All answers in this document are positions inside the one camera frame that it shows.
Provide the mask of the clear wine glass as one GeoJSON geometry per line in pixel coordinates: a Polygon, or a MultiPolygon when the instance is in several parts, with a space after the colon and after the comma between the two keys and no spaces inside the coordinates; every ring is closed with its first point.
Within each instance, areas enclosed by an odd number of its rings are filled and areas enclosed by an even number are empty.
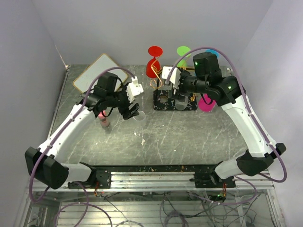
{"type": "Polygon", "coordinates": [[[188,105],[188,97],[181,96],[178,99],[175,99],[175,108],[179,111],[183,111],[186,109],[188,105]]]}
{"type": "Polygon", "coordinates": [[[136,137],[142,137],[143,136],[143,129],[146,125],[146,115],[144,111],[138,111],[138,115],[133,117],[134,124],[135,124],[135,130],[134,135],[136,137]]]}

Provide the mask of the gold wine glass rack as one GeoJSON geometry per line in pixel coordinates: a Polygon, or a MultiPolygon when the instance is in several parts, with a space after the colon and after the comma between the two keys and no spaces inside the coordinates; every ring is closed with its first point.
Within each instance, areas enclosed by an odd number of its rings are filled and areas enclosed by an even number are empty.
{"type": "MultiPolygon", "coordinates": [[[[153,109],[156,111],[178,111],[175,108],[175,100],[168,97],[169,92],[160,89],[163,86],[162,79],[160,78],[161,73],[162,67],[158,72],[157,78],[151,79],[150,81],[150,86],[154,89],[153,109]]],[[[188,105],[184,111],[197,110],[196,96],[191,94],[188,98],[188,105]]]]}

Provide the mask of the magenta plastic wine glass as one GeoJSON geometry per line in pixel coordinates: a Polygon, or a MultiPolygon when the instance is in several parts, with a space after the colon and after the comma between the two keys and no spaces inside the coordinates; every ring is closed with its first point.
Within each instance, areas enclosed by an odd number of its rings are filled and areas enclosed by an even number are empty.
{"type": "Polygon", "coordinates": [[[216,102],[212,100],[207,94],[202,94],[201,99],[198,102],[198,108],[203,112],[211,112],[216,105],[216,102]]]}

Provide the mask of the red plastic wine glass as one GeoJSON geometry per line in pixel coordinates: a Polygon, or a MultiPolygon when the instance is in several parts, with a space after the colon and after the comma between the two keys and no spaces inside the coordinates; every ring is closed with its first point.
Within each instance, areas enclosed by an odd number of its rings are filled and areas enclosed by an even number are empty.
{"type": "Polygon", "coordinates": [[[148,54],[152,57],[146,65],[146,75],[149,78],[157,78],[158,72],[161,69],[159,57],[162,56],[163,50],[159,46],[151,46],[148,49],[148,54]]]}

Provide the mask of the blue plastic wine glass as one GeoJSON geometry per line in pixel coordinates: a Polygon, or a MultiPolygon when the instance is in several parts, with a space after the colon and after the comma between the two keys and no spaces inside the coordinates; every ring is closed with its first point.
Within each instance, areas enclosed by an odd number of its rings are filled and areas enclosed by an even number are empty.
{"type": "Polygon", "coordinates": [[[215,50],[208,49],[205,52],[206,52],[206,57],[207,58],[214,58],[215,57],[215,58],[218,59],[220,57],[219,53],[215,50]]]}

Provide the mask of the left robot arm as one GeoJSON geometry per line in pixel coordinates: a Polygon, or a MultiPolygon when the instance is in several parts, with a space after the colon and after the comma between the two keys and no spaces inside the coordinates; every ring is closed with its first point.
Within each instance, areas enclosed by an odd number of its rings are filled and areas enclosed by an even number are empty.
{"type": "Polygon", "coordinates": [[[98,182],[97,169],[89,164],[66,164],[64,154],[78,135],[107,108],[117,108],[123,119],[137,116],[135,98],[143,93],[136,76],[115,91],[119,77],[105,72],[80,96],[72,111],[57,130],[38,148],[29,147],[25,159],[31,180],[37,179],[52,189],[66,182],[79,181],[91,188],[98,182]]]}

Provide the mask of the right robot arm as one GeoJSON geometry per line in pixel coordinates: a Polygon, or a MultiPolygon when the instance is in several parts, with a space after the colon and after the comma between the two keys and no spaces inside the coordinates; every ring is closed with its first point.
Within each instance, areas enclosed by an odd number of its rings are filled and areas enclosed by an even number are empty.
{"type": "Polygon", "coordinates": [[[243,86],[235,76],[222,76],[217,56],[210,52],[193,57],[195,75],[179,67],[164,67],[161,77],[171,85],[169,97],[183,102],[191,93],[208,95],[231,118],[248,149],[241,155],[216,164],[206,179],[214,187],[225,179],[245,174],[255,176],[266,170],[286,151],[264,129],[253,112],[243,86]]]}

